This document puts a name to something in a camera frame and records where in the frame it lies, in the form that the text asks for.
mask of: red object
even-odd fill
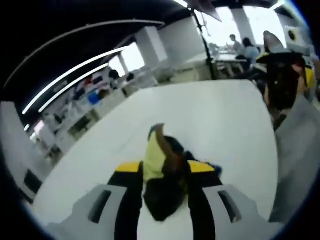
[[[84,81],[84,86],[86,87],[86,86],[88,86],[88,85],[90,85],[90,84],[92,84],[92,77],[89,77],[89,78],[87,78],[85,81]]]

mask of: window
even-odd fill
[[[210,42],[217,44],[220,47],[226,46],[226,44],[233,44],[230,40],[230,35],[234,34],[237,39],[240,38],[240,33],[238,26],[234,19],[234,16],[231,13],[231,10],[228,7],[219,7],[216,9],[219,14],[222,22],[216,20],[215,18],[202,13],[204,18],[204,23],[206,27],[203,27],[203,36],[205,39]],[[203,23],[201,13],[195,11],[200,23]]]
[[[118,56],[115,56],[109,61],[109,66],[113,70],[116,70],[119,73],[120,77],[123,77],[124,75],[126,75],[124,67],[122,66]]]
[[[287,47],[284,29],[275,11],[256,6],[244,6],[243,9],[249,19],[256,44],[263,45],[264,31],[269,31],[279,38],[285,48]]]
[[[40,120],[37,125],[34,127],[34,132],[38,136],[40,131],[44,128],[45,123],[44,121]]]
[[[121,54],[129,72],[141,69],[145,66],[145,61],[135,42],[130,44]]]

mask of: fluorescent light strip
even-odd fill
[[[103,64],[89,72],[87,72],[85,75],[82,75],[81,77],[77,78],[76,80],[74,80],[73,82],[71,82],[70,84],[68,84],[67,86],[65,86],[63,89],[61,89],[56,95],[54,95],[52,98],[50,98],[49,101],[47,101],[40,109],[39,109],[39,113],[41,113],[43,110],[45,110],[54,100],[56,100],[61,94],[63,94],[65,91],[67,91],[69,88],[71,88],[73,85],[77,84],[78,82],[80,82],[81,80],[85,79],[86,77],[90,76],[91,74],[94,74],[95,72],[104,69],[105,67],[107,67],[109,64]]]
[[[277,8],[280,8],[283,5],[285,5],[285,1],[284,0],[279,0],[275,5],[270,7],[270,10],[276,10]]]
[[[30,124],[27,124],[27,125],[24,127],[24,131],[27,131],[29,128],[30,128]]]
[[[186,3],[183,0],[173,0],[174,2],[176,2],[177,4],[180,4],[182,7],[187,8],[188,7],[188,3]]]
[[[61,81],[62,79],[64,79],[66,76],[70,75],[71,73],[73,73],[74,71],[78,70],[79,68],[82,68],[83,66],[90,64],[98,59],[102,59],[106,56],[109,56],[111,54],[115,54],[118,52],[121,52],[123,50],[125,50],[127,48],[127,46],[124,47],[120,47],[118,49],[112,50],[112,51],[108,51],[105,52],[103,54],[100,54],[99,56],[95,56],[81,64],[79,64],[78,66],[75,66],[74,68],[70,69],[69,71],[67,71],[66,73],[62,74],[60,77],[58,77],[56,80],[54,80],[53,82],[51,82],[48,86],[46,86],[44,89],[42,89],[41,92],[39,92],[32,100],[31,102],[25,107],[25,109],[22,111],[22,114],[25,115],[29,109],[32,107],[33,104],[35,104],[35,102],[43,95],[45,94],[46,91],[48,91],[50,88],[52,88],[56,83],[58,83],[59,81]]]
[[[34,139],[37,136],[37,134],[34,132],[32,133],[32,135],[30,136],[30,140]]]

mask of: table surface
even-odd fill
[[[221,54],[218,57],[212,56],[214,62],[233,62],[233,63],[244,63],[247,60],[239,60],[236,59],[236,55],[234,54]],[[201,53],[191,59],[189,59],[186,63],[196,63],[196,62],[201,62],[205,61],[207,59],[207,54],[206,53]]]
[[[120,163],[142,159],[149,130],[157,123],[165,123],[164,133],[176,137],[198,160],[221,165],[222,182],[254,200],[260,215],[269,219],[278,182],[269,113],[250,81],[218,80],[140,90],[104,117],[43,183],[33,203],[40,224],[62,222],[77,200],[108,183]],[[192,233],[186,204],[164,223],[155,222],[145,206],[141,210],[138,239],[164,239],[164,234],[192,239]]]

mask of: person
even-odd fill
[[[117,89],[118,89],[117,79],[120,78],[118,71],[112,69],[112,70],[109,72],[109,78],[110,78],[110,87],[111,87],[113,90],[117,90]]]
[[[244,48],[241,45],[241,43],[237,41],[236,35],[231,34],[230,35],[230,39],[231,39],[232,42],[234,42],[232,49],[235,51],[236,55],[237,56],[242,55],[242,52],[243,52]]]
[[[255,64],[257,57],[260,55],[259,49],[256,46],[253,46],[250,39],[247,37],[242,40],[242,44],[244,46],[244,57],[248,60],[250,65]]]
[[[128,75],[128,77],[126,78],[126,81],[127,81],[127,82],[130,82],[130,81],[132,81],[133,79],[135,79],[135,75],[134,75],[132,72],[130,72],[129,75]]]

